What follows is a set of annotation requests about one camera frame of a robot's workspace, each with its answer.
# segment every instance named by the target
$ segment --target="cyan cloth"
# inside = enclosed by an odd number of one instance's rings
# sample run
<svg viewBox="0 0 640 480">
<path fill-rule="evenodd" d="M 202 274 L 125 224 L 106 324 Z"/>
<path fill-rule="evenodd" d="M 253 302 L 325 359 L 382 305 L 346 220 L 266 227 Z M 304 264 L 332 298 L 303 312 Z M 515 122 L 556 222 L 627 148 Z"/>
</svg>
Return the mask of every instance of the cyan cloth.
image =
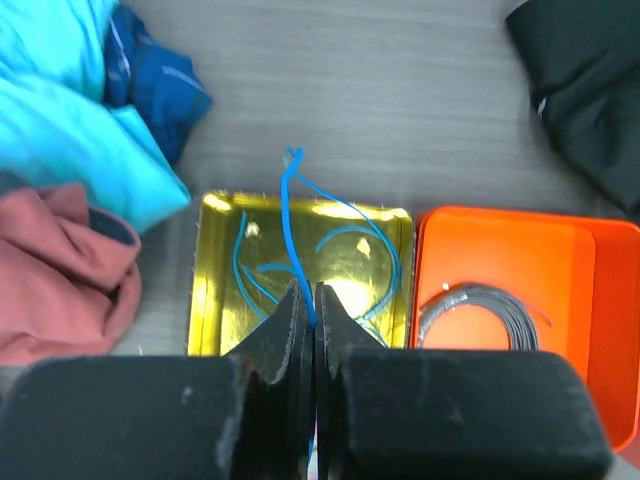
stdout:
<svg viewBox="0 0 640 480">
<path fill-rule="evenodd" d="M 102 101 L 116 0 L 0 2 L 0 168 L 34 187 L 81 182 L 138 232 L 190 201 L 132 106 Z"/>
</svg>

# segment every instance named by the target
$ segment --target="navy blue cloth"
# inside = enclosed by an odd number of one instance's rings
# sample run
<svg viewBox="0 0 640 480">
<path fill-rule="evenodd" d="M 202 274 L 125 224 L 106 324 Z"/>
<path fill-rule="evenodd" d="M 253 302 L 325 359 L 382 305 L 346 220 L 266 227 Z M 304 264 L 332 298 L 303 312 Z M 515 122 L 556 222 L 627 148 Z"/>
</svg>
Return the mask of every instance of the navy blue cloth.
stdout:
<svg viewBox="0 0 640 480">
<path fill-rule="evenodd" d="M 193 73 L 191 59 L 158 45 L 129 7 L 114 10 L 110 27 L 104 50 L 104 103 L 133 104 L 174 165 L 213 100 Z"/>
</svg>

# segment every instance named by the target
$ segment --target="pink cloth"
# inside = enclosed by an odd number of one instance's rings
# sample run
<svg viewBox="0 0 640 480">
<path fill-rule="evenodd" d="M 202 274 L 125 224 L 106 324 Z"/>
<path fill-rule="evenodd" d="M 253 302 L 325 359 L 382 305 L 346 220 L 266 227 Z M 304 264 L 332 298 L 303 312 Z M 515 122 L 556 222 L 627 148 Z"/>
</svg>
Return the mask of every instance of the pink cloth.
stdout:
<svg viewBox="0 0 640 480">
<path fill-rule="evenodd" d="M 109 351 L 140 302 L 139 251 L 81 185 L 0 192 L 0 364 Z"/>
</svg>

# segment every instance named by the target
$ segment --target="wire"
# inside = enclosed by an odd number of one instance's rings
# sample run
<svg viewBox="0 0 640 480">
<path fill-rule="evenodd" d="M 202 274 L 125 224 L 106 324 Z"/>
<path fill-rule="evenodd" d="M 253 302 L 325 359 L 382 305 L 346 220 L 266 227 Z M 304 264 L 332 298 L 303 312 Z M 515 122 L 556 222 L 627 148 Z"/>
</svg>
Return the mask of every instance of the wire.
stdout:
<svg viewBox="0 0 640 480">
<path fill-rule="evenodd" d="M 240 277 L 240 269 L 238 268 L 238 253 L 240 252 L 240 245 L 242 245 L 242 239 L 244 238 L 244 233 L 247 229 L 247 213 L 242 212 L 242 219 L 240 220 L 240 228 L 238 229 L 238 236 L 236 237 L 236 241 L 233 245 L 233 254 L 231 256 L 231 265 L 233 266 L 233 276 L 236 278 L 236 284 L 238 285 L 238 290 L 240 290 L 240 294 L 249 305 L 249 308 L 254 311 L 261 320 L 267 318 L 267 316 L 253 303 L 251 297 L 247 293 L 247 289 L 242 282 L 242 278 Z"/>
<path fill-rule="evenodd" d="M 275 295 L 273 295 L 271 292 L 269 292 L 269 290 L 267 290 L 262 285 L 260 285 L 258 281 L 254 278 L 254 276 L 251 275 L 251 272 L 247 267 L 243 266 L 242 271 L 247 276 L 249 281 L 253 284 L 253 286 L 256 287 L 256 289 L 258 289 L 258 291 L 260 291 L 264 296 L 266 296 L 269 300 L 271 300 L 276 305 L 278 304 L 278 299 L 275 297 Z"/>
<path fill-rule="evenodd" d="M 293 163 L 289 166 L 289 169 L 291 169 L 291 166 L 296 164 L 296 160 L 297 160 L 297 156 L 299 155 L 299 152 L 302 151 L 302 155 L 304 155 L 304 150 L 300 148 L 297 151 L 294 151 L 293 148 L 289 147 L 287 149 L 287 151 L 294 158 Z M 342 199 L 340 199 L 338 197 L 335 197 L 335 196 L 331 195 L 330 193 L 322 190 L 317 185 L 314 185 L 312 182 L 310 182 L 309 180 L 304 178 L 302 175 L 300 175 L 298 172 L 296 172 L 295 168 L 293 169 L 293 175 L 298 180 L 300 180 L 302 183 L 304 183 L 306 186 L 308 186 L 310 189 L 316 191 L 318 194 L 322 195 L 323 197 L 325 197 L 325 198 L 327 198 L 329 200 L 332 200 L 334 202 L 340 203 L 341 205 L 344 205 L 346 207 L 349 207 L 353 211 L 358 213 L 358 215 L 360 215 L 371 226 L 371 228 L 382 239 L 382 241 L 385 242 L 385 245 L 387 246 L 387 249 L 389 250 L 389 252 L 391 252 L 392 265 L 395 263 L 395 265 L 394 265 L 395 269 L 392 266 L 392 279 L 389 282 L 389 286 L 387 287 L 387 291 L 383 295 L 383 297 L 380 300 L 380 302 L 378 302 L 378 305 L 376 305 L 374 308 L 372 308 L 371 310 L 369 310 L 365 314 L 366 315 L 365 321 L 370 321 L 373 317 L 378 315 L 387 306 L 387 304 L 389 304 L 389 302 L 393 299 L 393 296 L 395 295 L 394 286 L 400 284 L 400 278 L 402 276 L 402 273 L 400 271 L 400 256 L 396 252 L 395 247 L 389 241 L 387 236 L 384 233 L 382 233 L 382 231 L 378 228 L 378 226 L 373 221 L 371 221 L 371 219 L 369 217 L 367 217 L 364 214 L 364 212 L 362 212 L 362 210 L 360 210 L 358 207 L 356 207 L 355 205 L 353 205 L 353 204 L 351 204 L 349 202 L 346 202 L 346 201 L 344 201 L 344 200 L 342 200 Z"/>
<path fill-rule="evenodd" d="M 316 245 L 316 252 L 318 252 L 322 247 L 324 247 L 324 245 L 336 235 L 339 235 L 342 233 L 348 233 L 348 232 L 365 233 L 365 234 L 373 235 L 377 238 L 380 238 L 384 242 L 385 247 L 389 252 L 389 256 L 391 257 L 391 279 L 389 280 L 387 291 L 385 292 L 385 294 L 382 296 L 382 298 L 378 301 L 376 305 L 374 305 L 371 309 L 369 309 L 367 312 L 365 312 L 363 315 L 361 315 L 356 319 L 356 320 L 364 320 L 365 322 L 368 322 L 371 319 L 373 319 L 373 317 L 375 317 L 378 313 L 380 313 L 396 295 L 398 291 L 399 283 L 400 283 L 400 278 L 398 275 L 400 258 L 397 250 L 395 249 L 393 244 L 389 241 L 389 239 L 386 236 L 383 235 L 382 237 L 380 237 L 380 235 L 378 235 L 378 233 L 375 230 L 356 226 L 356 225 L 339 227 L 331 230 L 322 238 L 322 240 L 318 242 L 318 244 Z"/>
<path fill-rule="evenodd" d="M 327 244 L 327 242 L 329 242 L 329 240 L 331 240 L 333 237 L 340 235 L 341 233 L 351 233 L 351 232 L 365 233 L 367 235 L 374 235 L 376 237 L 378 236 L 375 230 L 371 228 L 366 228 L 366 227 L 359 227 L 357 225 L 334 228 L 329 233 L 327 233 L 324 237 L 322 237 L 322 240 L 320 240 L 316 244 L 316 253 L 322 250 L 322 248 Z"/>
<path fill-rule="evenodd" d="M 538 350 L 538 331 L 525 304 L 509 292 L 481 283 L 463 283 L 439 295 L 420 311 L 418 344 L 424 346 L 429 328 L 443 313 L 462 305 L 475 305 L 495 314 L 509 335 L 511 350 Z"/>
<path fill-rule="evenodd" d="M 316 310 L 313 305 L 313 294 L 311 293 L 311 288 L 309 287 L 309 283 L 307 282 L 307 277 L 304 274 L 304 270 L 302 269 L 302 265 L 300 264 L 300 259 L 298 258 L 298 253 L 296 252 L 296 246 L 293 241 L 293 233 L 291 232 L 291 215 L 289 211 L 289 180 L 291 177 L 296 175 L 296 168 L 302 162 L 302 158 L 304 157 L 304 149 L 299 148 L 293 157 L 293 162 L 289 165 L 289 168 L 282 175 L 282 179 L 280 180 L 280 212 L 282 216 L 282 233 L 284 235 L 284 245 L 287 249 L 287 254 L 289 255 L 289 259 L 291 260 L 291 265 L 293 267 L 293 271 L 298 277 L 298 283 L 300 284 L 300 289 L 302 290 L 302 296 L 304 297 L 304 301 L 307 304 L 307 315 L 309 317 L 309 325 L 315 327 L 316 325 Z"/>
<path fill-rule="evenodd" d="M 296 274 L 296 272 L 293 271 L 293 268 L 289 265 L 285 265 L 284 263 L 265 263 L 264 265 L 256 267 L 256 272 L 258 273 L 273 272 L 275 270 L 289 272 L 291 275 Z"/>
</svg>

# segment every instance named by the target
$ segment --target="fabric pile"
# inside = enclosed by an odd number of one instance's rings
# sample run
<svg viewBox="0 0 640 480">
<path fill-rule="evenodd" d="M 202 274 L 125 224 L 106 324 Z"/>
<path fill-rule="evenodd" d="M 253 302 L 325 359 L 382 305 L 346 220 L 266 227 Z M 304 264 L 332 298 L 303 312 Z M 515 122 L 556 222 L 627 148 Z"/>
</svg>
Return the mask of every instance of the fabric pile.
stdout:
<svg viewBox="0 0 640 480">
<path fill-rule="evenodd" d="M 640 220 L 640 2 L 529 0 L 506 23 L 551 146 Z"/>
<path fill-rule="evenodd" d="M 139 251 L 81 185 L 36 191 L 0 171 L 0 364 L 107 352 L 138 308 Z"/>
<path fill-rule="evenodd" d="M 172 165 L 211 104 L 117 0 L 0 4 L 0 364 L 131 325 L 137 234 L 189 204 Z"/>
</svg>

